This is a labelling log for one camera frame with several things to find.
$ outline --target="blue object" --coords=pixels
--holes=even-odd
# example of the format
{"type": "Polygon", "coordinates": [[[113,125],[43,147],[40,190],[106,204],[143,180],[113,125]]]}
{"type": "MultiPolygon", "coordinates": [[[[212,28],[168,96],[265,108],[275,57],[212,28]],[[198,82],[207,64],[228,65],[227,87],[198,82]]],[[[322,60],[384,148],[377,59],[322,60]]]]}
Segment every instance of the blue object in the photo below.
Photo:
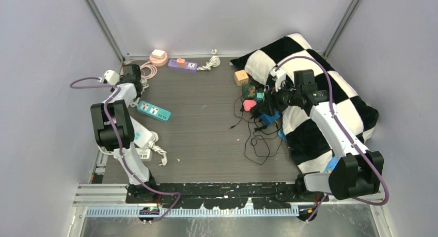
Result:
{"type": "Polygon", "coordinates": [[[137,110],[140,113],[143,113],[163,122],[169,121],[171,115],[170,111],[161,109],[160,107],[150,104],[146,101],[140,101],[137,106],[137,110]]]}
{"type": "Polygon", "coordinates": [[[256,99],[257,99],[257,102],[262,102],[264,100],[264,93],[258,92],[256,99]]]}
{"type": "Polygon", "coordinates": [[[324,172],[332,172],[333,169],[335,169],[336,164],[338,164],[338,159],[335,156],[328,162],[324,172]]]}
{"type": "Polygon", "coordinates": [[[271,125],[271,123],[275,122],[275,120],[277,120],[278,118],[280,118],[280,114],[278,113],[277,110],[275,110],[275,115],[273,116],[269,116],[266,114],[261,114],[260,119],[263,121],[264,125],[269,126],[271,125]]]}
{"type": "Polygon", "coordinates": [[[285,133],[283,132],[283,130],[278,131],[278,136],[281,137],[281,138],[283,138],[283,140],[286,140],[286,135],[285,135],[285,133]]]}

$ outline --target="black and white checkered pillow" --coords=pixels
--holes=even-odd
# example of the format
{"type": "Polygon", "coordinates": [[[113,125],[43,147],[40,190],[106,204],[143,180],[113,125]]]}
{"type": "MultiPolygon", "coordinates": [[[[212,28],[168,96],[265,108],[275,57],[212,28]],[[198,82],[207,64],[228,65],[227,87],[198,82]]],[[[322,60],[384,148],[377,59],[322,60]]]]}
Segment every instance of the black and white checkered pillow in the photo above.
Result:
{"type": "MultiPolygon", "coordinates": [[[[318,61],[329,73],[333,100],[339,114],[359,140],[365,142],[372,135],[379,113],[357,95],[357,92],[323,59],[300,34],[285,36],[277,41],[234,59],[231,63],[245,71],[257,82],[266,84],[269,71],[278,63],[293,56],[307,56],[318,61]]],[[[294,82],[293,72],[312,69],[319,90],[329,86],[318,65],[306,59],[294,59],[282,67],[294,82]]],[[[283,112],[283,131],[290,147],[290,156],[303,173],[323,171],[333,152],[317,125],[297,106],[283,112]]]]}

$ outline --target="pink power adapter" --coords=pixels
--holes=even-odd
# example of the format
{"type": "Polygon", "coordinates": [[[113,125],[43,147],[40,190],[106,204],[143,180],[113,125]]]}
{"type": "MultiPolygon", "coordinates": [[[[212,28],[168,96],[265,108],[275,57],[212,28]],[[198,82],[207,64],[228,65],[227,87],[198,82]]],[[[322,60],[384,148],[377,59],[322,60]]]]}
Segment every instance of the pink power adapter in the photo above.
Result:
{"type": "Polygon", "coordinates": [[[249,112],[249,110],[250,110],[252,107],[256,106],[256,104],[257,104],[256,101],[251,100],[251,99],[247,99],[247,100],[243,101],[243,109],[244,109],[246,112],[249,112]]]}

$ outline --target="white cable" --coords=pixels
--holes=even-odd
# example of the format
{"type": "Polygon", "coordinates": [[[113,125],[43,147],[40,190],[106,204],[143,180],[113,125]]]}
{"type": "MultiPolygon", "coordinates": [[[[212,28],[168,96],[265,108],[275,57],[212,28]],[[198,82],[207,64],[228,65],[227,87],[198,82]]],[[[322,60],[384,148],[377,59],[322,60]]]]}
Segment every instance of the white cable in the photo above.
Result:
{"type": "Polygon", "coordinates": [[[99,151],[100,151],[101,153],[106,154],[106,155],[113,155],[113,153],[111,153],[111,152],[109,152],[109,151],[103,151],[103,149],[102,149],[101,146],[97,145],[97,147],[99,148],[99,151]]]}
{"type": "Polygon", "coordinates": [[[219,66],[221,64],[221,60],[219,59],[219,56],[216,55],[216,53],[217,53],[217,49],[212,49],[211,50],[211,54],[213,56],[211,56],[209,62],[207,62],[207,64],[205,66],[198,67],[197,70],[200,70],[200,71],[205,71],[205,70],[211,71],[211,68],[215,68],[215,67],[219,66]]]}
{"type": "Polygon", "coordinates": [[[158,154],[162,155],[161,163],[159,166],[165,166],[167,164],[167,152],[164,151],[159,146],[155,145],[155,143],[158,141],[158,134],[154,131],[151,131],[154,140],[149,142],[148,148],[150,148],[152,151],[157,152],[158,154]]]}

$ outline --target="floor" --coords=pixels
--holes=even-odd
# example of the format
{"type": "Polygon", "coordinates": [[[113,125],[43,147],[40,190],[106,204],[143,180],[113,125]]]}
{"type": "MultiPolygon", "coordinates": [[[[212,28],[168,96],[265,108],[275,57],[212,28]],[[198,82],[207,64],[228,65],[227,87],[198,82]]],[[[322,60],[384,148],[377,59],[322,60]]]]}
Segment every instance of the floor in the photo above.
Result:
{"type": "MultiPolygon", "coordinates": [[[[207,58],[188,61],[204,64],[207,58]]],[[[280,145],[278,154],[265,164],[257,165],[243,155],[249,137],[248,123],[233,115],[233,103],[241,95],[241,88],[234,82],[235,67],[231,58],[222,58],[221,65],[212,71],[189,74],[174,71],[167,66],[158,68],[157,75],[149,81],[149,88],[142,100],[172,113],[169,122],[160,122],[142,115],[135,108],[129,112],[147,129],[159,135],[157,145],[167,151],[168,163],[160,167],[161,156],[154,154],[145,165],[157,183],[175,182],[276,182],[295,181],[299,174],[288,154],[286,143],[280,145]]],[[[241,104],[236,104],[236,114],[241,104]]],[[[266,131],[275,130],[271,126],[266,131]]],[[[280,144],[280,137],[267,140],[271,155],[280,144]]],[[[256,146],[259,155],[268,149],[262,141],[256,146]]],[[[247,156],[257,162],[252,146],[247,144],[247,156]]],[[[127,183],[128,177],[119,162],[108,159],[103,183],[127,183]]]]}
{"type": "Polygon", "coordinates": [[[379,236],[366,204],[322,205],[309,225],[296,217],[165,218],[143,225],[138,218],[85,218],[81,237],[116,236],[379,236]]]}

